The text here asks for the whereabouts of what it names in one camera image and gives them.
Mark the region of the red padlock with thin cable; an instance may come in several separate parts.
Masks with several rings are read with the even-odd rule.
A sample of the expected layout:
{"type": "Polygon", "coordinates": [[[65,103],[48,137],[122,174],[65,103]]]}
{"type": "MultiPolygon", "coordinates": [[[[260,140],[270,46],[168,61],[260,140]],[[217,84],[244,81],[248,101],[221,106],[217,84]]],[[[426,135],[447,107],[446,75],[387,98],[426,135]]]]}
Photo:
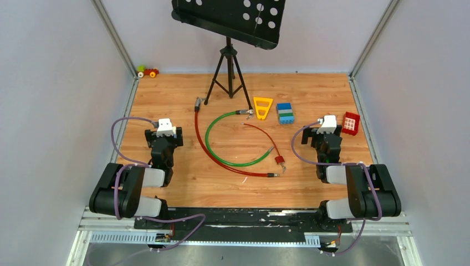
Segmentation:
{"type": "Polygon", "coordinates": [[[285,165],[285,159],[284,159],[284,157],[280,154],[280,152],[279,152],[279,150],[278,150],[278,147],[277,147],[275,141],[273,140],[273,138],[272,138],[266,131],[264,131],[263,129],[261,129],[260,127],[257,127],[257,126],[252,125],[252,124],[247,124],[247,123],[242,123],[242,125],[255,128],[255,129],[261,131],[262,133],[264,133],[264,134],[270,139],[270,141],[271,141],[271,143],[273,144],[273,147],[274,147],[274,149],[275,149],[275,151],[276,151],[276,153],[277,153],[277,156],[275,157],[275,162],[276,162],[276,164],[277,164],[277,165],[281,165],[281,166],[284,167],[284,165],[285,165]]]}

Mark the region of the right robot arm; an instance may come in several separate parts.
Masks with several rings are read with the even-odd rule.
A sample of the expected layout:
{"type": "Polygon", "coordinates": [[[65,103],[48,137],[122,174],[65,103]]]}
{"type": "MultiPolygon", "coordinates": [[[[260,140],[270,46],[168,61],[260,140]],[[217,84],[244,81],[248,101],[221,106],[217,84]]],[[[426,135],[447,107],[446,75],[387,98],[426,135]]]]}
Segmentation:
{"type": "Polygon", "coordinates": [[[316,150],[316,175],[321,182],[344,185],[347,196],[342,199],[324,200],[316,223],[323,231],[331,231],[339,219],[374,219],[397,217],[401,213],[401,200],[388,168],[384,164],[340,162],[341,127],[333,132],[321,132],[319,128],[302,129],[303,145],[310,144],[316,150]]]}

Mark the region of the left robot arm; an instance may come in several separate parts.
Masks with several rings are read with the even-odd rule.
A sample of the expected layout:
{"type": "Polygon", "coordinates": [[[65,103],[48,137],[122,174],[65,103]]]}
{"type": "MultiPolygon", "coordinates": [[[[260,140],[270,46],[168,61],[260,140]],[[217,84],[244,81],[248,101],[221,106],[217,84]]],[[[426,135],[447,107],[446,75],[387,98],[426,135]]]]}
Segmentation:
{"type": "Polygon", "coordinates": [[[90,196],[89,209],[120,218],[149,217],[150,224],[163,229],[170,221],[166,201],[142,196],[141,191],[144,187],[166,187],[171,182],[173,153],[183,146],[182,128],[174,127],[173,136],[157,130],[146,130],[145,136],[151,148],[150,166],[107,164],[90,196]]]}

